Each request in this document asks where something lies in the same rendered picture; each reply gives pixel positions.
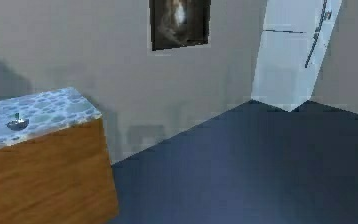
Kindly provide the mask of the white refrigerator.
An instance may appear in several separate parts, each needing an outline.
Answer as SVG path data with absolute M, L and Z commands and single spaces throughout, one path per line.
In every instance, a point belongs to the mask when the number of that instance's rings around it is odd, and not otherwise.
M 291 112 L 311 98 L 342 1 L 328 0 L 331 18 L 305 68 L 323 1 L 267 0 L 252 99 Z

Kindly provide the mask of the wooden cabinet with marble top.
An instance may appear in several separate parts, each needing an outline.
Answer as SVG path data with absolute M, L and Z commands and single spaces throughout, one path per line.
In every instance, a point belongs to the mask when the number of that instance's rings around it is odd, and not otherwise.
M 6 124 L 28 119 L 20 131 Z M 119 214 L 102 113 L 73 87 L 0 100 L 0 224 L 106 224 Z

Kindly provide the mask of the small silver bowl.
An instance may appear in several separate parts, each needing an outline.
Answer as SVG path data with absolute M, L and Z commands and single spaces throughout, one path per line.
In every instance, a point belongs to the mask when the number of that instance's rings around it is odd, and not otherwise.
M 9 121 L 6 126 L 13 131 L 20 131 L 25 129 L 29 124 L 28 119 L 22 119 L 19 113 L 14 115 L 14 119 Z

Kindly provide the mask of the dark framed wall picture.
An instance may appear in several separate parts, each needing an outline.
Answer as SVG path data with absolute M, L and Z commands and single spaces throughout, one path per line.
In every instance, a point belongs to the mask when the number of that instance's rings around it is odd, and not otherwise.
M 151 50 L 209 43 L 211 0 L 149 0 Z

